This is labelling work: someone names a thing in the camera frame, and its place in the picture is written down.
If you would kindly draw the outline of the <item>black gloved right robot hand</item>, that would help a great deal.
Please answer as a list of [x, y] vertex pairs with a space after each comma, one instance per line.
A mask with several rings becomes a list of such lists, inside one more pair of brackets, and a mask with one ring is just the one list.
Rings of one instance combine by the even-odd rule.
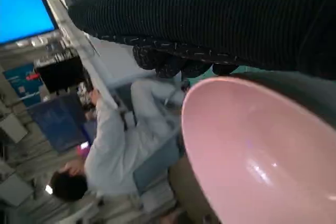
[[68, 15], [161, 78], [248, 66], [335, 79], [335, 0], [77, 0]]

